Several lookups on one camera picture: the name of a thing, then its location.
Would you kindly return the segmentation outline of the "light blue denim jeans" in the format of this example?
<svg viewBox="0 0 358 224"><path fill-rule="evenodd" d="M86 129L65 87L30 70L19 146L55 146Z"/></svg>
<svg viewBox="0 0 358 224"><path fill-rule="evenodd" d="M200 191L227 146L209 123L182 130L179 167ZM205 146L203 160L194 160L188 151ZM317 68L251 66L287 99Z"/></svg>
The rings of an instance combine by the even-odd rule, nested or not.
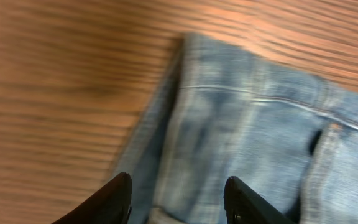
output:
<svg viewBox="0 0 358 224"><path fill-rule="evenodd" d="M358 94L188 34L116 172L131 223L225 223L231 176L296 223L358 223Z"/></svg>

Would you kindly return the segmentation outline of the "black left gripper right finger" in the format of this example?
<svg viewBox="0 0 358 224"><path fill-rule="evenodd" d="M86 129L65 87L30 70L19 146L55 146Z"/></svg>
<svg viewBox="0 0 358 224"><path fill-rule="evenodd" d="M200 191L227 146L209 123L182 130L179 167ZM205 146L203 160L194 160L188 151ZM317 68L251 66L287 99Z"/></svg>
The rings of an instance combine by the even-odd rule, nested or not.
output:
<svg viewBox="0 0 358 224"><path fill-rule="evenodd" d="M294 224L238 177L229 177L224 187L228 224Z"/></svg>

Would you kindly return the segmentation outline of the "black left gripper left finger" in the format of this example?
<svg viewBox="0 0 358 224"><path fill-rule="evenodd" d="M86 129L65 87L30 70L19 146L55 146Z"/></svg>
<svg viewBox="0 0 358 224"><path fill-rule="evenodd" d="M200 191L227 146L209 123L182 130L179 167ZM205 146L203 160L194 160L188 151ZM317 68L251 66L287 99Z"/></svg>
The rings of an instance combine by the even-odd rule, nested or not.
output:
<svg viewBox="0 0 358 224"><path fill-rule="evenodd" d="M127 224L131 197L131 176L121 172L52 224Z"/></svg>

